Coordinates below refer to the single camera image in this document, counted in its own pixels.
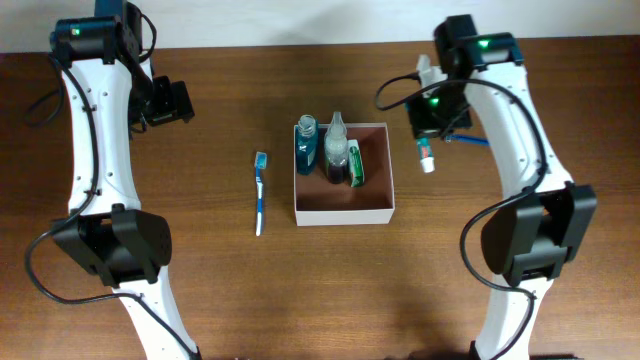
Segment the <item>blue disposable razor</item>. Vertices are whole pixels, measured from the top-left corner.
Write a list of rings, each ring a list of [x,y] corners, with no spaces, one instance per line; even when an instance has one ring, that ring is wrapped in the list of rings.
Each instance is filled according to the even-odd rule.
[[[487,139],[476,137],[476,136],[469,136],[469,135],[452,134],[452,135],[447,135],[444,138],[444,140],[447,143],[461,142],[461,143],[474,144],[474,145],[480,145],[480,146],[489,145],[489,142]]]

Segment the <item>teal toothpaste tube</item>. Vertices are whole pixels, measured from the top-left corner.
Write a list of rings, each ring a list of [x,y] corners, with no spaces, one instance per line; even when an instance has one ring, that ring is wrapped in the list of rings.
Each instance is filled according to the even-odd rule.
[[[424,173],[432,173],[435,171],[435,161],[430,142],[427,138],[418,138],[416,140],[418,153],[420,156],[420,165]]]

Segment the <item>green soap box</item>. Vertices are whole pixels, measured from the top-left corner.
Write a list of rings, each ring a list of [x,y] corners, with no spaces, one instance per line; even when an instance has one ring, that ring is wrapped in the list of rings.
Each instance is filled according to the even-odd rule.
[[[364,184],[365,175],[359,143],[356,139],[349,139],[347,144],[350,186],[361,187]]]

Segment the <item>clear blue spray bottle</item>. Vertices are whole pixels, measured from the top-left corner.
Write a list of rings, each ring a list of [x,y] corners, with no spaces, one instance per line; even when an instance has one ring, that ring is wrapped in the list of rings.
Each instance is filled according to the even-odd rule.
[[[333,113],[332,121],[324,137],[325,170],[330,183],[344,181],[348,165],[347,128],[339,111]]]

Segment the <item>teal mouthwash bottle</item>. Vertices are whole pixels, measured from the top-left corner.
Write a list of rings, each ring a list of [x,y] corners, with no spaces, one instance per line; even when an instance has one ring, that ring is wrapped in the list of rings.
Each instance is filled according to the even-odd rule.
[[[316,165],[318,123],[311,115],[302,115],[296,126],[296,169],[301,175],[309,175]]]

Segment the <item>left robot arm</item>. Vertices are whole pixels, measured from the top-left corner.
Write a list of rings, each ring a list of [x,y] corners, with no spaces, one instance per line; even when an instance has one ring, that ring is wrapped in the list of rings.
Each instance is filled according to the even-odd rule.
[[[150,359],[198,359],[169,282],[168,222],[144,212],[130,159],[133,130],[182,120],[194,110],[186,85],[153,71],[143,48],[147,17],[129,1],[98,1],[94,14],[63,19],[51,57],[68,94],[73,139],[69,216],[56,245],[125,306]]]

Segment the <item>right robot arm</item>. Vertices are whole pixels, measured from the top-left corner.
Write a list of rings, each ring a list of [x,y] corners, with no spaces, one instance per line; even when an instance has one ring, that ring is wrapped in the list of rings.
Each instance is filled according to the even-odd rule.
[[[478,117],[499,173],[502,201],[480,211],[492,279],[472,359],[526,359],[535,318],[563,266],[574,260],[597,198],[558,160],[532,101],[524,57],[510,33],[481,35],[469,15],[436,27],[439,63],[422,57],[421,88],[405,102],[419,144],[468,129]]]

